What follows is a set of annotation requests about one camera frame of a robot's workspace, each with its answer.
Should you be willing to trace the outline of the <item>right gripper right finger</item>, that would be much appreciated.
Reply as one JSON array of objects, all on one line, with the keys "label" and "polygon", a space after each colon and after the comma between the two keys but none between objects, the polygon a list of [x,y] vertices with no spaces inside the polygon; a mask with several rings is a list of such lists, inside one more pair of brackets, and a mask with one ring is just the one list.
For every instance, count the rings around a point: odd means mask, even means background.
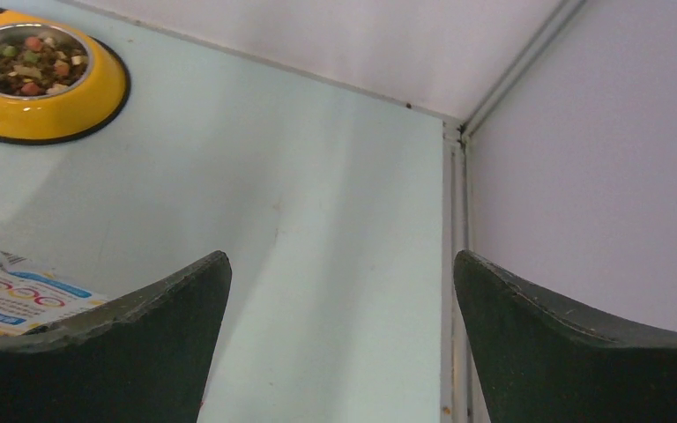
[{"label": "right gripper right finger", "polygon": [[677,422],[677,332],[538,286],[472,251],[453,278],[493,422]]}]

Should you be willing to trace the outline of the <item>yellow double pet bowl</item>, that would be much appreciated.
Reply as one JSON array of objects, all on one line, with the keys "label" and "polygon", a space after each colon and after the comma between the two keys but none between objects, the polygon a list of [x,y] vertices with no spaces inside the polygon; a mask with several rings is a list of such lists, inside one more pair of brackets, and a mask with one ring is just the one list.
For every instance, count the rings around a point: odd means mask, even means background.
[{"label": "yellow double pet bowl", "polygon": [[130,97],[123,59],[60,22],[0,7],[0,142],[52,145],[111,123]]}]

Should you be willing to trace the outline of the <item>pet food bag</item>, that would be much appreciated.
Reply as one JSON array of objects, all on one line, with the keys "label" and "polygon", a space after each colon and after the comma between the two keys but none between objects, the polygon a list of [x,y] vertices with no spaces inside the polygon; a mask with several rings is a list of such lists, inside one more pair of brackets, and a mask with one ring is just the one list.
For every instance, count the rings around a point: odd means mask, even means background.
[{"label": "pet food bag", "polygon": [[108,302],[55,270],[0,250],[0,337],[23,335]]}]

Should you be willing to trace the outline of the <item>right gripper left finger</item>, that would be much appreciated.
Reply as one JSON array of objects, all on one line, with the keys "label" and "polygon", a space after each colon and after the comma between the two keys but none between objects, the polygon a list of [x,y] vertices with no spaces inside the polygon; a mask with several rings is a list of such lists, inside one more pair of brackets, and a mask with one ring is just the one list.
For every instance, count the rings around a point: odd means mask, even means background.
[{"label": "right gripper left finger", "polygon": [[25,335],[0,337],[0,422],[194,422],[232,269],[215,251]]}]

